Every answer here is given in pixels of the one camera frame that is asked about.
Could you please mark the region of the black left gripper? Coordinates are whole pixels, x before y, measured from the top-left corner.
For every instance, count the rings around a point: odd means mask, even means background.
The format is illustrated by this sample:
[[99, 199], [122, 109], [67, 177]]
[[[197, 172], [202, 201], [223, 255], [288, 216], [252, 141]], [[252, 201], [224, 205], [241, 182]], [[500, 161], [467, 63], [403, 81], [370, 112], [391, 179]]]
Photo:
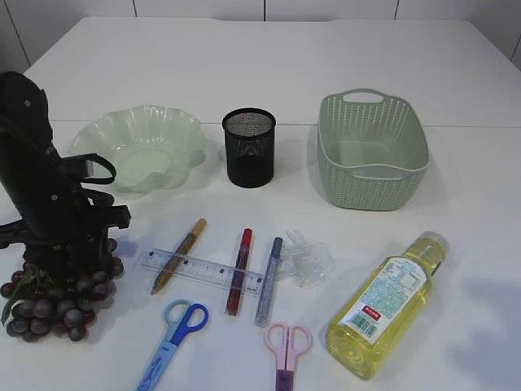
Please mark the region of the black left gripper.
[[58, 274], [66, 266], [108, 266], [108, 231], [129, 226], [125, 205], [85, 189], [110, 184], [116, 169], [95, 154], [60, 158], [22, 148], [1, 154], [1, 184], [21, 218], [1, 227], [1, 246], [22, 243], [24, 259]]

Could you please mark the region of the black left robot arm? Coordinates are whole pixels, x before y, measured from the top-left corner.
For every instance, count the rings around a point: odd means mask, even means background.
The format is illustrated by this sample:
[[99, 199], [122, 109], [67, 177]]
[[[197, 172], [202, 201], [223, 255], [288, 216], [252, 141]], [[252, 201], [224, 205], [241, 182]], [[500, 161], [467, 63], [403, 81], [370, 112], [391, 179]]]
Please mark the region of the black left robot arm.
[[21, 218], [2, 225], [1, 246], [22, 243], [25, 261], [55, 273], [111, 273], [108, 231], [129, 226], [129, 209], [85, 185], [113, 183], [116, 168], [95, 153], [62, 157], [52, 139], [45, 91], [21, 73], [2, 73], [1, 184]]

